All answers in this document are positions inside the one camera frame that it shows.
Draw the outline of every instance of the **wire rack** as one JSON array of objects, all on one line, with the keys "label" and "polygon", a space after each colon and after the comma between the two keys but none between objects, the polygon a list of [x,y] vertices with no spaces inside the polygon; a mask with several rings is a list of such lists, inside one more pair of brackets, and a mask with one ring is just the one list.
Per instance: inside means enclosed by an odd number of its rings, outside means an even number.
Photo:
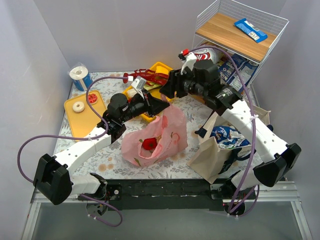
[{"label": "wire rack", "polygon": [[[247,6],[240,2],[234,0],[216,0],[209,7],[207,7],[202,13],[200,13],[196,19],[195,32],[201,28],[208,20],[210,20],[215,14],[220,13],[231,17],[236,20],[246,18],[248,22],[252,23],[257,28],[264,32],[271,33],[276,36],[272,44],[270,45],[268,51],[266,52],[264,58],[261,61],[256,61],[249,57],[246,57],[241,52],[236,52],[237,54],[259,64],[259,67],[251,78],[249,85],[252,84],[253,80],[256,78],[261,70],[262,65],[265,63],[271,51],[274,49],[280,37],[282,36],[285,28],[287,27],[289,21],[283,17],[279,17],[253,7]],[[213,42],[214,44],[221,46],[219,42],[211,41],[210,39],[199,36],[193,38],[192,48],[199,46],[203,40]]]}]

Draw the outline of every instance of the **brown paper bag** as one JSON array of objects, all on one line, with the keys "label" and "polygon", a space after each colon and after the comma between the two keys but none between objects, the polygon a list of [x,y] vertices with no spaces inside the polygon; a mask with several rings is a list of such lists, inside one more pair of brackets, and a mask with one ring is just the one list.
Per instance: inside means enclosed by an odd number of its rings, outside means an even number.
[{"label": "brown paper bag", "polygon": [[[255,114],[259,116],[259,119],[265,124],[270,124],[269,112],[253,106]],[[231,124],[220,117],[216,112],[211,115],[207,122],[203,125],[203,128],[207,131],[205,136],[199,138],[199,149],[195,155],[187,162],[187,165],[196,171],[201,177],[207,180],[210,184],[219,178],[219,173],[223,168],[226,160],[228,160],[233,149],[220,148],[216,138],[210,137],[211,132],[215,126],[230,126]],[[251,145],[242,147],[242,150],[237,154],[238,157],[242,157],[250,153]]]}]

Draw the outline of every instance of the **white metal rack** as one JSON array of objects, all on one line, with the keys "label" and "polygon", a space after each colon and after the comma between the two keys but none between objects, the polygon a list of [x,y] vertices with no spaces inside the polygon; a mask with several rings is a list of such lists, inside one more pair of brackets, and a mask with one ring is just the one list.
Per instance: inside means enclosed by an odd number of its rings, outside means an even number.
[{"label": "white metal rack", "polygon": [[[243,18],[255,25],[257,28],[261,29],[264,32],[267,32],[268,37],[270,37],[270,44],[266,46],[265,53],[263,52],[260,59],[256,59],[250,55],[247,55],[245,51],[241,51],[241,43],[238,42],[238,48],[233,48],[232,45],[225,44],[223,41],[220,41],[221,36],[216,36],[216,32],[212,34],[203,34],[203,32],[208,32],[208,28],[212,23],[215,22],[215,16],[219,14],[220,16],[226,16],[226,18],[232,18],[235,21],[238,21]],[[285,18],[255,9],[253,7],[247,6],[245,4],[239,3],[234,0],[216,0],[209,7],[207,7],[202,13],[200,13],[196,20],[195,25],[195,34],[193,38],[192,48],[199,46],[203,40],[212,42],[220,47],[223,47],[227,50],[237,53],[238,55],[259,64],[257,70],[255,71],[254,76],[251,78],[248,83],[248,87],[253,83],[254,79],[259,74],[263,64],[266,62],[266,59],[269,57],[271,51],[274,49],[278,41],[280,40],[287,24],[289,21]],[[259,46],[261,43],[255,43],[253,40],[252,46]]]}]

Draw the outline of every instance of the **yellow tray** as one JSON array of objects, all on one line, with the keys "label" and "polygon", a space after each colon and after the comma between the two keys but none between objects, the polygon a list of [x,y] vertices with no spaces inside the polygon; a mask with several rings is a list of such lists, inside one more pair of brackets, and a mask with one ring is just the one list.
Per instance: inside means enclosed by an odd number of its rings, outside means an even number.
[{"label": "yellow tray", "polygon": [[[157,67],[162,67],[162,68],[166,69],[166,70],[168,71],[168,73],[163,72],[163,73],[165,73],[165,74],[169,74],[169,72],[170,72],[171,70],[173,70],[171,67],[165,65],[164,63],[162,63],[162,62],[160,62],[160,61],[157,61],[152,67],[150,67],[150,70],[155,71],[155,72],[157,73]],[[123,92],[123,94],[126,96],[127,99],[129,99],[129,96],[128,96],[128,94],[127,94],[127,91],[130,90],[130,89],[132,89],[132,86],[127,87],[127,88],[124,90],[124,92]],[[157,99],[161,99],[161,93],[159,92],[159,90],[160,90],[160,88],[155,88],[155,89],[149,90],[149,92],[151,93],[151,95],[152,95],[153,97],[155,97],[155,98],[157,98]],[[152,122],[153,120],[156,119],[155,116],[154,116],[154,117],[149,117],[149,116],[147,116],[146,114],[141,114],[140,116],[141,116],[143,119],[145,119],[148,123],[150,123],[150,122]]]},{"label": "yellow tray", "polygon": [[[105,103],[97,90],[92,90],[89,94],[95,94],[98,97],[98,101],[93,104],[94,110],[96,110],[101,116],[107,110]],[[83,102],[84,110],[82,112],[75,112],[72,106],[75,102]],[[76,138],[83,138],[88,135],[92,129],[97,126],[101,121],[100,118],[91,110],[86,101],[86,95],[82,94],[64,102],[64,109],[69,121],[72,136]]]}]

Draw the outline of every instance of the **paper towel roll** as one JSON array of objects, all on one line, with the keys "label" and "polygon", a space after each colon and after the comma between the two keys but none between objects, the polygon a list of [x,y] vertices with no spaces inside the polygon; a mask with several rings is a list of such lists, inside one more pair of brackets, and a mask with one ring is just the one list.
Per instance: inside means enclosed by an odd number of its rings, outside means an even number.
[{"label": "paper towel roll", "polygon": [[80,91],[86,91],[87,87],[92,83],[88,69],[83,66],[76,66],[70,70],[69,76],[72,78],[74,85]]}]

